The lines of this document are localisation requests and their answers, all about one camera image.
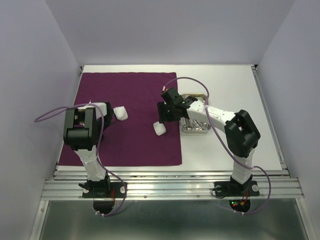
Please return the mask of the white gauze pad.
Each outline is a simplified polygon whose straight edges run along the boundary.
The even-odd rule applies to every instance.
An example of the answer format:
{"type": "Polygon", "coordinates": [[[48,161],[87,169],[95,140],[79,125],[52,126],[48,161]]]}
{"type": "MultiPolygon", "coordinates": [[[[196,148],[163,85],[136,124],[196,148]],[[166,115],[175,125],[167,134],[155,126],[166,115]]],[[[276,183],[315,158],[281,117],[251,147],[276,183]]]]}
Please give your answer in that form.
{"type": "Polygon", "coordinates": [[[113,109],[114,115],[119,121],[125,121],[128,119],[128,113],[124,106],[118,106],[113,109]]]}
{"type": "Polygon", "coordinates": [[[153,124],[153,128],[157,136],[162,136],[167,131],[165,125],[163,123],[160,123],[159,121],[153,124]]]}

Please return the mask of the steel forceps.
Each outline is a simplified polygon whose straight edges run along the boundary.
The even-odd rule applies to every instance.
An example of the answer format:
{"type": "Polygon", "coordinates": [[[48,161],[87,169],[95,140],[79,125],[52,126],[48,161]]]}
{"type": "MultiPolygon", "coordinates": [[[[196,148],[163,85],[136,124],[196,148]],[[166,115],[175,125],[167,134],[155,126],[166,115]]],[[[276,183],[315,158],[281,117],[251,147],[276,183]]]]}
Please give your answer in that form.
{"type": "Polygon", "coordinates": [[[207,130],[208,130],[206,123],[200,121],[200,122],[199,122],[199,125],[201,126],[201,128],[202,128],[203,131],[207,131],[207,130]]]}
{"type": "Polygon", "coordinates": [[[185,131],[189,131],[192,128],[192,125],[190,123],[190,120],[187,118],[182,118],[181,119],[181,127],[185,130],[185,131]]]}

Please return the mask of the curved forceps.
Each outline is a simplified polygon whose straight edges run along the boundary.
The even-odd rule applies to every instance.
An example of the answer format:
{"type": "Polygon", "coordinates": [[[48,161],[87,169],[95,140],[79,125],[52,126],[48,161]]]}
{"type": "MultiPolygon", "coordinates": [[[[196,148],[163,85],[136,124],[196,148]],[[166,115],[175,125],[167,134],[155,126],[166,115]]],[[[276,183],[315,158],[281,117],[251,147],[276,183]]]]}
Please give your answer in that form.
{"type": "Polygon", "coordinates": [[[191,124],[191,131],[200,131],[202,128],[200,126],[200,124],[194,120],[194,119],[189,119],[190,124],[191,124]]]}

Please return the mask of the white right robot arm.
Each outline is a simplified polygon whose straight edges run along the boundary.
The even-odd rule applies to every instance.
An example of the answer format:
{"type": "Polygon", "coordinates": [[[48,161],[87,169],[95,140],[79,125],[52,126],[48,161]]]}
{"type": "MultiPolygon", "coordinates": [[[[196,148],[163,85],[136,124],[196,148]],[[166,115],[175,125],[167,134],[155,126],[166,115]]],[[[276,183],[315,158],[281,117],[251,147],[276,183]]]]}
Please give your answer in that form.
{"type": "Polygon", "coordinates": [[[164,88],[161,97],[163,101],[157,103],[161,124],[185,118],[205,123],[214,132],[225,134],[226,140],[221,144],[233,159],[233,169],[229,181],[215,185],[217,196],[240,196],[249,191],[253,177],[253,154],[261,138],[250,114],[245,110],[221,110],[193,96],[183,97],[173,87],[164,88]]]}

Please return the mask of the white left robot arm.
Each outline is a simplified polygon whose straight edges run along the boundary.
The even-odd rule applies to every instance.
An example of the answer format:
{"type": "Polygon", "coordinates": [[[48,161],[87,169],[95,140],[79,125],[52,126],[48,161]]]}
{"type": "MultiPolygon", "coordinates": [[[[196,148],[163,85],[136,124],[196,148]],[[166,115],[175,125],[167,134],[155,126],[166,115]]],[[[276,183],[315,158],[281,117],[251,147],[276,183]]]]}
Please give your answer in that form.
{"type": "Polygon", "coordinates": [[[105,198],[111,195],[110,177],[98,163],[97,147],[100,134],[112,124],[113,117],[109,102],[73,107],[65,112],[64,144],[79,157],[87,173],[86,182],[79,184],[84,198],[105,198]]]}

